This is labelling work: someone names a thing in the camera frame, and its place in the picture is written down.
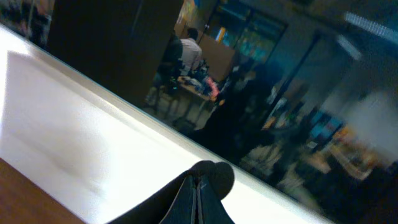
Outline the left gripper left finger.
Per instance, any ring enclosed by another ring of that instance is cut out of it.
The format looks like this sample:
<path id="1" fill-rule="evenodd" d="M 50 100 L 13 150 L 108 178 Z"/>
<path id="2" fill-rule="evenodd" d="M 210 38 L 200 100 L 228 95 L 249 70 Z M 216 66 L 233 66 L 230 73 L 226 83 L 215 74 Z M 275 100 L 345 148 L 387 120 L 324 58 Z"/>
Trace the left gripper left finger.
<path id="1" fill-rule="evenodd" d="M 197 208 L 195 179 L 188 176 L 180 186 L 160 224 L 194 224 Z"/>

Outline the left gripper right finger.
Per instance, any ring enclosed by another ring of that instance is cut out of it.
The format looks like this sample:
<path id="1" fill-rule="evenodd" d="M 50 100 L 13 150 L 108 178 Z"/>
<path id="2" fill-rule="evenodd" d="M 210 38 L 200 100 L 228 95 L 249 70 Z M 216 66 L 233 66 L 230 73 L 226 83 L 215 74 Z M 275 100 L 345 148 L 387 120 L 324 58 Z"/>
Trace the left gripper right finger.
<path id="1" fill-rule="evenodd" d="M 199 178 L 197 185 L 197 224 L 234 224 L 210 185 L 207 176 Z"/>

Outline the cluttered background desk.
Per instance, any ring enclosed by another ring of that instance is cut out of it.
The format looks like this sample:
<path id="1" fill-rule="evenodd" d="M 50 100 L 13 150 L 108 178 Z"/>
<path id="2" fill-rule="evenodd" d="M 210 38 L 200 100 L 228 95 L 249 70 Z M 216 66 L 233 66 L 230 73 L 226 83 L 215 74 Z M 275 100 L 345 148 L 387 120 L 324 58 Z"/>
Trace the cluttered background desk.
<path id="1" fill-rule="evenodd" d="M 173 103 L 176 102 L 174 113 L 178 113 L 182 98 L 187 98 L 187 106 L 183 112 L 183 115 L 179 116 L 174 120 L 177 123 L 180 120 L 186 120 L 194 125 L 197 125 L 201 114 L 205 111 L 207 105 L 215 101 L 215 98 L 210 95 L 210 91 L 205 93 L 206 82 L 200 84 L 188 76 L 178 77 L 177 79 L 171 78 L 168 83 L 155 87 L 155 90 L 149 95 L 149 101 L 153 100 L 154 103 L 149 107 L 152 108 L 157 114 L 159 112 L 160 99 L 164 96 L 169 101 L 166 112 L 164 113 L 164 119 L 167 119 L 170 115 Z M 196 101 L 200 102 L 199 108 L 197 109 L 197 115 L 193 121 L 189 120 L 188 115 L 192 110 L 193 105 Z"/>

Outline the black polo shirt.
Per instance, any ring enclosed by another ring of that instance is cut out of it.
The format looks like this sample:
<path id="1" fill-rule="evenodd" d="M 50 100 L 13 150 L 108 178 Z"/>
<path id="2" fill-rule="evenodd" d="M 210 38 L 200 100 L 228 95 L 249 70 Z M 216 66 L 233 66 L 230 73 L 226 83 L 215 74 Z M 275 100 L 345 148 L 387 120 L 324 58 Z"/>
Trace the black polo shirt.
<path id="1" fill-rule="evenodd" d="M 234 181 L 228 163 L 197 162 L 111 223 L 232 223 L 221 201 L 232 190 Z"/>

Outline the person in white shirt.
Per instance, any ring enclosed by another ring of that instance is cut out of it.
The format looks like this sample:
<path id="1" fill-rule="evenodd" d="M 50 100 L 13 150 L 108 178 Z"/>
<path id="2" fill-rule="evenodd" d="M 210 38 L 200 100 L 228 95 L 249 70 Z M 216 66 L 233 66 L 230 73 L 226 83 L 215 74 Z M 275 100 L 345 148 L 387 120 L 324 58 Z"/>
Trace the person in white shirt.
<path id="1" fill-rule="evenodd" d="M 197 38 L 198 31 L 195 28 L 188 28 L 187 37 L 180 40 L 182 43 L 181 60 L 184 65 L 183 75 L 188 75 L 199 66 L 203 51 L 197 44 Z"/>

